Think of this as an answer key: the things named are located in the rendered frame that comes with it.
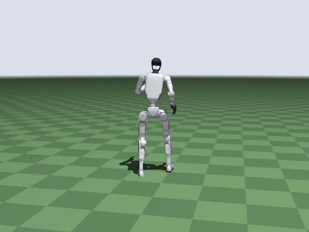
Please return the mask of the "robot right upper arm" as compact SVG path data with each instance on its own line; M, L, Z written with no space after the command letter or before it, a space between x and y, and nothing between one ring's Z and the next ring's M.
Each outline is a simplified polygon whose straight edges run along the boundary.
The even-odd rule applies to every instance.
M174 97L174 92L173 92L173 86L171 82L171 78L168 75L164 75L164 82L166 83L167 89L168 89L168 97Z

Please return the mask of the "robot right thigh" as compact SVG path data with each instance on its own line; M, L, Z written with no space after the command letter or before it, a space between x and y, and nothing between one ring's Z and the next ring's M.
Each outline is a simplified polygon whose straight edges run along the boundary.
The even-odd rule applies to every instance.
M161 120L164 136L164 143L169 143L168 136L170 135L169 116L166 110L159 110L159 118Z

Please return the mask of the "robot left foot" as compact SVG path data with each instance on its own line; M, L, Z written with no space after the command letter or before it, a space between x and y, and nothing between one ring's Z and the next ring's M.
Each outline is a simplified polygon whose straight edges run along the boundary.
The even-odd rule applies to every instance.
M140 172L139 172L139 170L138 170L138 175L139 175L140 177L144 177L144 170L143 170L143 171L140 170Z

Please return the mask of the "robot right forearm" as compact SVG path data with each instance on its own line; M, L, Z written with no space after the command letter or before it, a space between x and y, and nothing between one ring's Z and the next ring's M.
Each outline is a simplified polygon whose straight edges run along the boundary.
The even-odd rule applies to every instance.
M174 95L175 95L175 93L174 93ZM175 106L175 96L174 97L171 97L171 98L169 98L169 105L171 106Z

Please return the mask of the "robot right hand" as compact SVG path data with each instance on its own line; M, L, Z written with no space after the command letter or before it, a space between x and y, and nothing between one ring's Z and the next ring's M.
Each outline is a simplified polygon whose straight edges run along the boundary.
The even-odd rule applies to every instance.
M176 112L176 104L175 104L174 107L171 105L171 108L173 108L173 113L172 114L175 114L175 112Z

